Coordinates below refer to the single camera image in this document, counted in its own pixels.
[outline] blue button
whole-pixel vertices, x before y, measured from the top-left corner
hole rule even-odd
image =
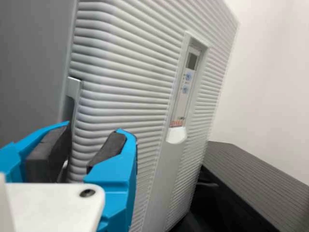
[[[183,93],[186,94],[186,93],[188,93],[188,91],[189,91],[189,88],[187,86],[184,86],[183,87]]]
[[[190,81],[190,80],[191,80],[191,73],[187,73],[187,74],[185,75],[185,80],[186,80],[186,81]]]

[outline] black surface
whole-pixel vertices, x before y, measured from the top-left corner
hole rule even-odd
[[[56,182],[71,147],[70,125],[48,132],[25,160],[27,182]]]
[[[220,186],[216,199],[228,231],[309,231],[309,187],[252,154],[209,142],[202,172]]]
[[[87,173],[95,166],[97,163],[101,163],[104,160],[112,158],[119,155],[122,151],[123,146],[126,143],[126,136],[117,132],[112,132],[101,149],[97,154],[90,160],[87,165]]]
[[[203,220],[192,212],[178,222],[170,232],[214,232]]]

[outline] gray foam padding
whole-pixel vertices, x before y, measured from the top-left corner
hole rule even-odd
[[[48,132],[26,158],[27,182],[56,182],[71,144],[70,125]]]
[[[209,142],[203,165],[280,232],[309,231],[304,183],[232,144]]]

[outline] screw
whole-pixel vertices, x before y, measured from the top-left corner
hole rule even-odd
[[[79,195],[80,195],[80,197],[91,197],[95,193],[96,192],[93,189],[87,188],[84,191],[82,191]]]

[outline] blue clamp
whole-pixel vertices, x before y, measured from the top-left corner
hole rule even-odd
[[[68,125],[58,123],[39,129],[17,143],[0,149],[0,171],[7,182],[25,182],[25,160],[42,138],[54,129]],[[98,162],[85,176],[85,183],[101,186],[105,190],[105,207],[98,224],[98,232],[127,232],[130,229],[137,175],[137,140],[122,129],[116,133],[126,137],[120,154]]]
[[[133,134],[122,129],[126,136],[119,155],[96,164],[84,182],[101,186],[105,191],[105,207],[98,232],[127,232],[130,229],[137,174],[137,141]]]

